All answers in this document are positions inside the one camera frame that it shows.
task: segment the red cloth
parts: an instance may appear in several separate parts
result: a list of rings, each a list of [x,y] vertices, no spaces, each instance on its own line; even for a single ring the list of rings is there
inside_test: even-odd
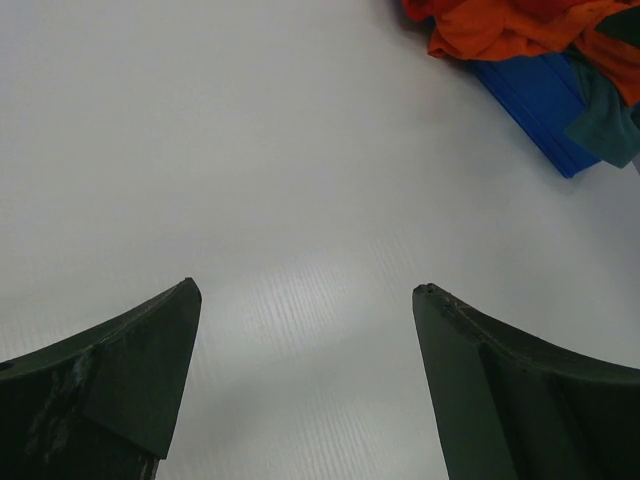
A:
[[[528,14],[549,22],[566,10],[591,0],[514,0],[514,3]]]
[[[404,11],[414,22],[422,22],[457,7],[465,0],[402,0]]]

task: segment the blue container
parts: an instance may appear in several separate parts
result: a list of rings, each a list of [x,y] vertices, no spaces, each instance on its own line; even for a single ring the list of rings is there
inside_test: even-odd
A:
[[[599,162],[564,134],[584,110],[584,102],[563,55],[468,63],[564,177],[571,178]]]

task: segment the dark green fabric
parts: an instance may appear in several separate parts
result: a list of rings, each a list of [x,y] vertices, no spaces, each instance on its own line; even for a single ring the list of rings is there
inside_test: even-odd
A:
[[[565,133],[605,162],[626,166],[640,154],[638,109],[627,107],[615,85],[582,55],[567,54],[586,108]]]
[[[640,48],[640,6],[609,15],[598,24],[596,32]]]

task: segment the orange shirt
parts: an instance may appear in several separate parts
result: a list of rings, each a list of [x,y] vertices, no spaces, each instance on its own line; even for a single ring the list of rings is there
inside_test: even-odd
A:
[[[515,4],[525,12],[549,22],[574,5],[593,0],[514,0]]]
[[[463,60],[500,61],[518,55],[562,52],[614,0],[576,5],[550,22],[520,10],[512,0],[466,0],[436,15],[429,54]]]

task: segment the white corrugated plastic surface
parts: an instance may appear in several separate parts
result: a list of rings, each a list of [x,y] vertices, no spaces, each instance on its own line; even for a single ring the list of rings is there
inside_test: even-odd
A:
[[[640,367],[640,179],[562,179],[385,0],[4,2],[0,352],[193,276],[161,480],[446,478],[435,281]]]

